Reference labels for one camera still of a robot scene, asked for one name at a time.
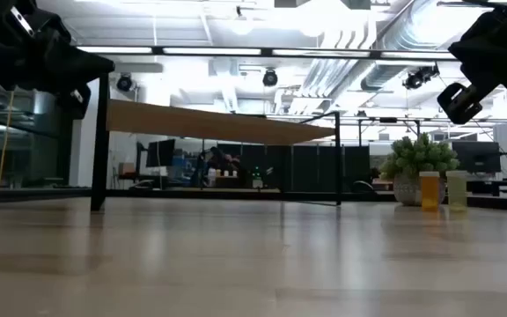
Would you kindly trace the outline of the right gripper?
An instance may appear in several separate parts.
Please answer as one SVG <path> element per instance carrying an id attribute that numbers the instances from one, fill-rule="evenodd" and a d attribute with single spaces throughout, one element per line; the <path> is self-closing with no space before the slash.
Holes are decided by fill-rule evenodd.
<path id="1" fill-rule="evenodd" d="M 461 62 L 469 86 L 452 83 L 437 96 L 450 121 L 462 125 L 483 109 L 481 101 L 495 88 L 507 89 L 507 6 L 483 13 L 449 52 Z"/>

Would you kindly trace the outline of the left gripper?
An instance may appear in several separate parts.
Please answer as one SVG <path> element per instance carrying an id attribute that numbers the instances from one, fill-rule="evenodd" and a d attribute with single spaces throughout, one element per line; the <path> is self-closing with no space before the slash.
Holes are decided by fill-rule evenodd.
<path id="1" fill-rule="evenodd" d="M 114 62 L 72 47 L 60 16 L 34 1 L 0 1 L 0 20 L 0 85 L 59 93 L 57 105 L 83 120 L 92 96 L 87 83 L 115 70 Z"/>

